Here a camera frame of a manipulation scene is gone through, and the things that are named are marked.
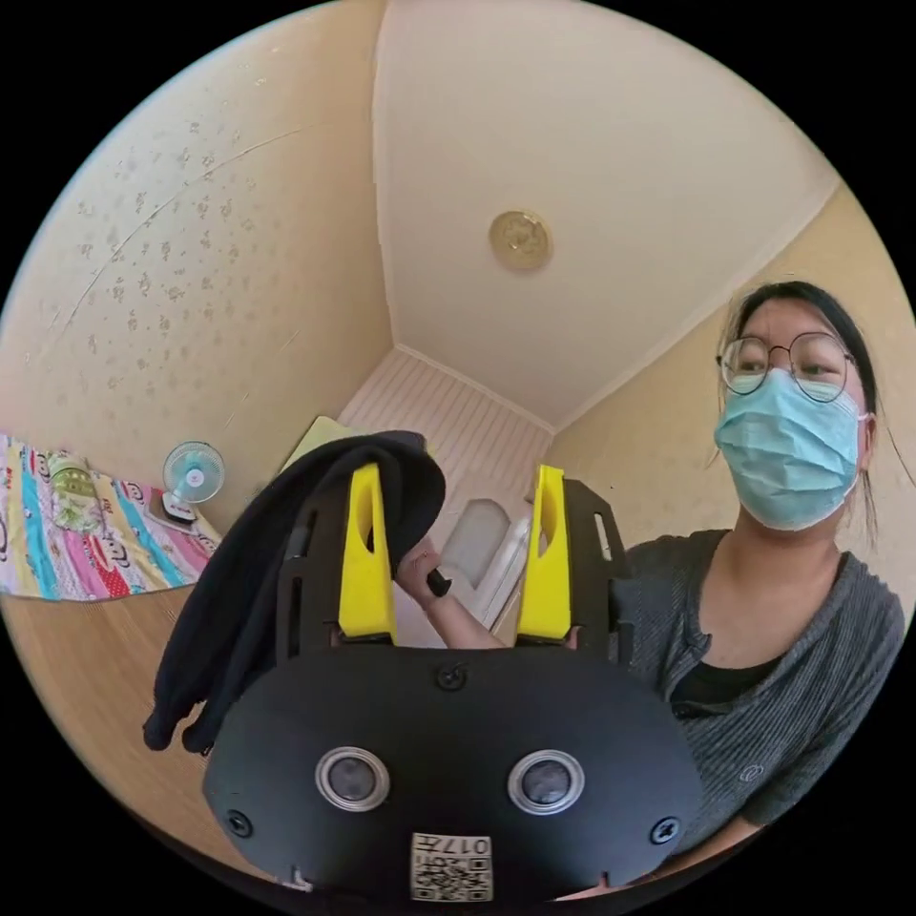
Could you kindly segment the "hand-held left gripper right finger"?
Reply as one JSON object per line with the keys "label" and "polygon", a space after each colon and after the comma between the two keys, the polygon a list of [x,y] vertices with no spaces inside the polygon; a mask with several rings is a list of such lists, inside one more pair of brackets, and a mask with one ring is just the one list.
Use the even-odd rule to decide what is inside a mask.
{"label": "hand-held left gripper right finger", "polygon": [[564,638],[572,627],[572,586],[565,476],[539,467],[516,636]]}

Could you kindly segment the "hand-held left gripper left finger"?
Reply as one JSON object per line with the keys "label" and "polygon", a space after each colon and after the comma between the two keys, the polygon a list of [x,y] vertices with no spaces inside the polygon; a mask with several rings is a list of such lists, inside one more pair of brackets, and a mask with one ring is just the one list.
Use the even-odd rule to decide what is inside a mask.
{"label": "hand-held left gripper left finger", "polygon": [[379,468],[356,470],[343,526],[338,625],[346,638],[395,638],[396,612]]}

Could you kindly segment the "person's right hand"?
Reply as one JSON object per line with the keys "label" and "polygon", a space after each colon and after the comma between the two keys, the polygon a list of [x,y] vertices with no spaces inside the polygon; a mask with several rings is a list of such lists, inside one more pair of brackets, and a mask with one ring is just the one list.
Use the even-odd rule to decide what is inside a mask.
{"label": "person's right hand", "polygon": [[440,562],[441,557],[434,545],[424,538],[406,554],[396,572],[397,584],[423,612],[437,599],[428,579],[438,571]]}

